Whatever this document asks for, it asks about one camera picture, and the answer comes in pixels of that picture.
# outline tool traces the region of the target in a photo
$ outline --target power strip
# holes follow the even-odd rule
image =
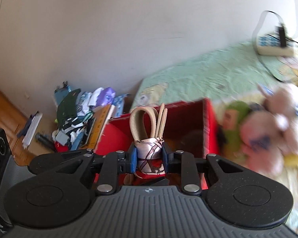
[[[287,47],[280,47],[280,41],[268,35],[257,37],[256,45],[260,55],[293,57],[298,52],[295,42],[287,40]]]

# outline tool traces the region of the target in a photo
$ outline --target pink plush toy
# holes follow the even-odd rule
[[[284,146],[282,131],[288,120],[281,114],[267,111],[251,113],[240,126],[242,152],[248,155],[246,166],[260,174],[278,175],[283,169],[280,147]]]
[[[289,83],[281,85],[276,92],[263,86],[259,86],[259,90],[266,97],[269,112],[287,117],[289,128],[283,134],[286,142],[283,154],[298,155],[298,87]]]

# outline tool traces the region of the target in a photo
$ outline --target red box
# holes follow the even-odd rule
[[[163,137],[172,149],[186,150],[199,158],[205,158],[208,153],[219,153],[216,139],[218,123],[209,99],[190,103],[177,102],[166,105],[165,108],[168,108],[168,115]],[[117,150],[128,150],[134,141],[129,127],[129,117],[130,114],[125,114],[109,121],[95,151],[97,154],[106,155]],[[144,122],[147,133],[150,133],[151,126],[147,114]],[[181,142],[187,143],[188,149],[183,149]]]

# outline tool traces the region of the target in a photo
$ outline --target stuffed toy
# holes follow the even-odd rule
[[[244,144],[242,152],[248,156],[246,166],[260,174],[278,175],[283,169],[284,147],[282,131],[288,128],[288,120],[281,114],[267,111],[252,112],[240,126]]]
[[[247,103],[234,101],[226,107],[223,118],[223,132],[226,143],[223,147],[224,156],[231,161],[239,163],[245,159],[240,153],[240,123],[246,118],[250,111]]]
[[[259,86],[266,97],[266,109],[272,114],[284,115],[289,127],[284,131],[284,155],[298,155],[298,87],[294,84],[283,84],[275,92]]]

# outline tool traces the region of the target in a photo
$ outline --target beige strap loop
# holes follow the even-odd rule
[[[148,139],[148,135],[144,125],[144,115],[147,113],[151,121],[151,133],[150,138],[155,137],[158,112],[153,107],[137,107],[132,111],[129,119],[130,130],[134,140],[145,140]]]

